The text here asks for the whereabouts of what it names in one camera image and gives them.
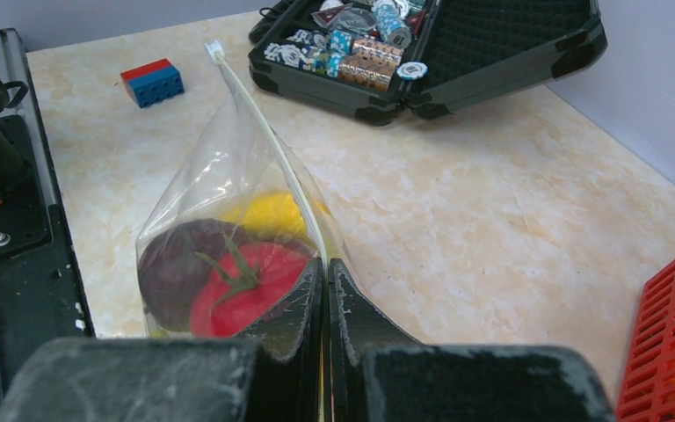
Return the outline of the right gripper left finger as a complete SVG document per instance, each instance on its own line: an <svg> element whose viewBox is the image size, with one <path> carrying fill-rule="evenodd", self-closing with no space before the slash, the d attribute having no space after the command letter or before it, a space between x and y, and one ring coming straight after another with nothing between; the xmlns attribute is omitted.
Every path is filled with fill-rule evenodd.
<svg viewBox="0 0 675 422"><path fill-rule="evenodd" d="M0 421L315 421L323 266L233 338L58 338L18 372Z"/></svg>

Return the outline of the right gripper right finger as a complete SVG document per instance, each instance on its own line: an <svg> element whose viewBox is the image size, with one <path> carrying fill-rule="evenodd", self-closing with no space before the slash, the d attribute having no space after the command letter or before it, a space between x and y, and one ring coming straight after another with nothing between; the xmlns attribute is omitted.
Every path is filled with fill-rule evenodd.
<svg viewBox="0 0 675 422"><path fill-rule="evenodd" d="M397 326L331 260L334 421L611 421L600 379L561 346L427 345Z"/></svg>

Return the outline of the dark red fruit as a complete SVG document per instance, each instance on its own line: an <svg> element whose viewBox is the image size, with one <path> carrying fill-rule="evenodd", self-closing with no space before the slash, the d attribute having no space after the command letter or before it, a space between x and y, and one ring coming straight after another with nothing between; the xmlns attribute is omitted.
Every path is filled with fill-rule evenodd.
<svg viewBox="0 0 675 422"><path fill-rule="evenodd" d="M187 331L190 309L208 283L213 267L197 254L220 260L227 240L241 247L252 243L234 223L200 219L179 224L155 236L137 266L146 310L168 331Z"/></svg>

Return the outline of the clear zip top bag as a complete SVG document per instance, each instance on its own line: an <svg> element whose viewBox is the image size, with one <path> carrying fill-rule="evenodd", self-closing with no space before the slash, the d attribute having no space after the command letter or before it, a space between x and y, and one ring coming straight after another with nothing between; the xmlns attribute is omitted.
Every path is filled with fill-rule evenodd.
<svg viewBox="0 0 675 422"><path fill-rule="evenodd" d="M304 163L228 64L207 53L224 100L136 241L153 337L227 338L272 314L310 261L346 258L345 240Z"/></svg>

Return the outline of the yellow banana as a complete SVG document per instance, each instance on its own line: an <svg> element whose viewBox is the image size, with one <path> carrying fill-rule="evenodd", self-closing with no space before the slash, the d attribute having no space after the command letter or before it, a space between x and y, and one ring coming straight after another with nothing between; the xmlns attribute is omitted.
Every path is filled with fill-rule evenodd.
<svg viewBox="0 0 675 422"><path fill-rule="evenodd" d="M215 218L234 223L251 240L300 241L316 248L293 195L281 190L245 198L220 210Z"/></svg>

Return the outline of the red plastic basket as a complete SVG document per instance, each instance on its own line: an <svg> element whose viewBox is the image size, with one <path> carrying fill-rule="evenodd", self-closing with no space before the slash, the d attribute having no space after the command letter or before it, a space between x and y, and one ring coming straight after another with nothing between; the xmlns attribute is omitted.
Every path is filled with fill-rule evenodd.
<svg viewBox="0 0 675 422"><path fill-rule="evenodd" d="M675 259L643 287L616 415L675 421Z"/></svg>

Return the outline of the white loose poker chip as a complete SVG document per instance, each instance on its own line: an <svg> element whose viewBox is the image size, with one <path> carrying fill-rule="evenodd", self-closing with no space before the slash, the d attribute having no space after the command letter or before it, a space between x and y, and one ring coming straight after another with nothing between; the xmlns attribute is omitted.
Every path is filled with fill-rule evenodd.
<svg viewBox="0 0 675 422"><path fill-rule="evenodd" d="M415 81L425 77L428 70L423 62L404 62L396 68L396 74L402 80Z"/></svg>

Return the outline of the blue red toy brick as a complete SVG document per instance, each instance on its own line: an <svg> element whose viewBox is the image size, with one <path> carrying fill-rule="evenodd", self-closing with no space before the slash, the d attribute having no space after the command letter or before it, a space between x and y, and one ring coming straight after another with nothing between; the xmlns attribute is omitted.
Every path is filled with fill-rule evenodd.
<svg viewBox="0 0 675 422"><path fill-rule="evenodd" d="M185 92L182 76L167 59L144 64L120 73L128 96L141 108L148 108Z"/></svg>

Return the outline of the black open case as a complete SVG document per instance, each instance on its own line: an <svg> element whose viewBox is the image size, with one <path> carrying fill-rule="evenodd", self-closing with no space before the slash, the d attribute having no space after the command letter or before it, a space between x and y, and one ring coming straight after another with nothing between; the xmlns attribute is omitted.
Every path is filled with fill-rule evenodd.
<svg viewBox="0 0 675 422"><path fill-rule="evenodd" d="M283 1L262 16L250 33L258 88L377 126L572 75L607 46L593 1ZM402 80L404 62L427 75Z"/></svg>

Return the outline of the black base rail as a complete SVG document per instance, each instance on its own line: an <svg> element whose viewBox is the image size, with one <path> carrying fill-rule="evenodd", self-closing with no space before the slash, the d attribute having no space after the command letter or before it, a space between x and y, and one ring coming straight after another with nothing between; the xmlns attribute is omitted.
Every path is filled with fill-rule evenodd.
<svg viewBox="0 0 675 422"><path fill-rule="evenodd" d="M26 164L0 193L0 403L43 344L95 334L60 197L39 103L18 32L0 29L0 78L23 81L22 102L0 113L0 130Z"/></svg>

